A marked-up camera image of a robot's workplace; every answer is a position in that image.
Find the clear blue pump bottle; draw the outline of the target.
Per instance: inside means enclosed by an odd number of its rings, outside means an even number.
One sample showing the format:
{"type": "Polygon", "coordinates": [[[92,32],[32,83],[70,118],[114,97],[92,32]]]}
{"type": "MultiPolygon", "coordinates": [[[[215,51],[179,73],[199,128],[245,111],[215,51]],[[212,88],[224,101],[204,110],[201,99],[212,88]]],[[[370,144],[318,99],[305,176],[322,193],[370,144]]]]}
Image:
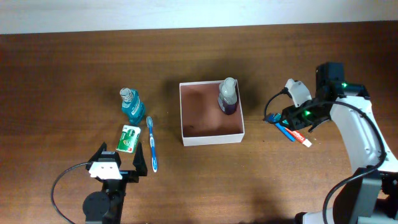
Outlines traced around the clear blue pump bottle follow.
{"type": "Polygon", "coordinates": [[[222,112],[231,115],[237,107],[236,80],[228,77],[219,85],[218,104],[222,112]]]}

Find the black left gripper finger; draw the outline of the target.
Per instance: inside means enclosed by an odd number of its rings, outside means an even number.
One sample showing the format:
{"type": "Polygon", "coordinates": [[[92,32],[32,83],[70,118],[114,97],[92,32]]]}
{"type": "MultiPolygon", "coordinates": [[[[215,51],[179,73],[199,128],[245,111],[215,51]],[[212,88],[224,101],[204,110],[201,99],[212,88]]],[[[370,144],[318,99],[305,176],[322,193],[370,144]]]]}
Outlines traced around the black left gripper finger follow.
{"type": "Polygon", "coordinates": [[[91,156],[88,163],[96,162],[101,157],[102,152],[107,151],[107,144],[105,142],[100,145],[99,149],[91,156]]]}
{"type": "Polygon", "coordinates": [[[137,143],[136,152],[132,164],[136,168],[138,176],[147,176],[148,170],[144,159],[144,153],[141,142],[137,143]]]}

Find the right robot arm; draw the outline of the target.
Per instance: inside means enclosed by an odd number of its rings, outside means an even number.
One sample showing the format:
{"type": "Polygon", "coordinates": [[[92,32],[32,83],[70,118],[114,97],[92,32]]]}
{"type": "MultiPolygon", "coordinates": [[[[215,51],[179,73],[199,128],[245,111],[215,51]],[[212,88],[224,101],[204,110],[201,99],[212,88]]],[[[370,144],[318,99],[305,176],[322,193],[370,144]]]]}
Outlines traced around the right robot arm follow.
{"type": "Polygon", "coordinates": [[[296,223],[397,223],[397,159],[376,120],[362,84],[345,80],[342,63],[316,68],[316,93],[289,79],[284,93],[293,104],[283,109],[280,124],[291,131],[332,121],[336,124],[353,171],[327,194],[322,210],[298,213],[296,223]]]}

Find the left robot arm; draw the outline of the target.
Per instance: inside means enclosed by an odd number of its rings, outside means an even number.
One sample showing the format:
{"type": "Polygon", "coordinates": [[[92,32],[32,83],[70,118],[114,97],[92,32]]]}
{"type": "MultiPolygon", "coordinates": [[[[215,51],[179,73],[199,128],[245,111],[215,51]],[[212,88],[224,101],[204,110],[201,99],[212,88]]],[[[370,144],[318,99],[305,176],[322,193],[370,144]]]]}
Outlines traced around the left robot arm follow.
{"type": "Polygon", "coordinates": [[[121,222],[127,184],[138,183],[148,172],[141,143],[136,146],[132,164],[134,170],[120,170],[119,154],[108,151],[106,143],[88,160],[86,170],[90,177],[102,183],[102,189],[89,194],[83,202],[86,223],[121,222]]]}

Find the blue white toothbrush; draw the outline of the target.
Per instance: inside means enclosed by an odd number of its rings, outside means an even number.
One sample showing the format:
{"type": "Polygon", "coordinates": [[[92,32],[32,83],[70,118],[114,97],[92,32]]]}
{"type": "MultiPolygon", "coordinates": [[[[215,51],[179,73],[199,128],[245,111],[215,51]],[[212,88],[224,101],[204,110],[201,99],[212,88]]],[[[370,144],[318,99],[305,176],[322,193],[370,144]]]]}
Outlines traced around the blue white toothbrush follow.
{"type": "Polygon", "coordinates": [[[150,149],[152,153],[152,170],[154,173],[158,171],[158,164],[157,164],[157,157],[155,153],[155,139],[154,139],[154,133],[153,133],[153,127],[154,123],[153,120],[150,116],[146,118],[146,124],[147,127],[149,128],[149,142],[150,142],[150,149]]]}

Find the red green toothpaste tube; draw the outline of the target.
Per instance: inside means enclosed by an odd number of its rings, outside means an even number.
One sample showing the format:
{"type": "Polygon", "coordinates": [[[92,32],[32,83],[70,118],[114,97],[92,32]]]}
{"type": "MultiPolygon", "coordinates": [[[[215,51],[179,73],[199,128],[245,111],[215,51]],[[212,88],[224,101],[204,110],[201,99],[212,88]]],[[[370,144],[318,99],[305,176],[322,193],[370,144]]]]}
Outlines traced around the red green toothpaste tube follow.
{"type": "Polygon", "coordinates": [[[306,147],[310,147],[312,145],[312,143],[301,133],[299,133],[298,131],[291,131],[289,128],[285,127],[285,130],[291,134],[298,142],[300,142],[301,144],[303,144],[306,147]]]}

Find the green white small box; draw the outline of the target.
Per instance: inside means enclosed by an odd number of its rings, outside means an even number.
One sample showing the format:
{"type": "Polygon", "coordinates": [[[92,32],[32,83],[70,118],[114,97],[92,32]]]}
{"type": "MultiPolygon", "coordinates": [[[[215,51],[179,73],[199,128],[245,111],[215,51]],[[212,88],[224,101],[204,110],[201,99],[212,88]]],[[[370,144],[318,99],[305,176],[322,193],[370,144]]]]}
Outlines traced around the green white small box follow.
{"type": "Polygon", "coordinates": [[[116,150],[133,154],[136,151],[141,129],[137,126],[124,125],[116,150]]]}

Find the teal mouthwash bottle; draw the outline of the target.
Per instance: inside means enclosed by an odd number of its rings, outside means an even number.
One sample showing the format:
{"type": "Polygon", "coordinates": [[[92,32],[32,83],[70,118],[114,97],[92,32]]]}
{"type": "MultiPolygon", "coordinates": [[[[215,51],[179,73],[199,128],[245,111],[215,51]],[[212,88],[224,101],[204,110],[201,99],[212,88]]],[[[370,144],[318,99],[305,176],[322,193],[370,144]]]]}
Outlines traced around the teal mouthwash bottle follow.
{"type": "Polygon", "coordinates": [[[138,91],[130,88],[122,88],[119,94],[122,99],[122,112],[127,115],[131,125],[138,126],[146,112],[138,91]]]}

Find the blue disposable razor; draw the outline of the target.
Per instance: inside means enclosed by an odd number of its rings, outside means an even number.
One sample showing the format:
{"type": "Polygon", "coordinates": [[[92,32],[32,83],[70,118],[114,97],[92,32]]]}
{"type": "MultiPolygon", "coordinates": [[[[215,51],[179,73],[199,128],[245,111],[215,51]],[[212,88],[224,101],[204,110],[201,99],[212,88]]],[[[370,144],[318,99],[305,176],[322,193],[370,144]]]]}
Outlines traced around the blue disposable razor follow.
{"type": "Polygon", "coordinates": [[[277,120],[280,119],[281,115],[279,113],[277,114],[268,114],[265,117],[265,122],[266,123],[272,123],[274,122],[274,126],[284,135],[286,136],[290,141],[294,142],[295,138],[286,130],[285,127],[283,127],[280,123],[277,123],[277,120]]]}

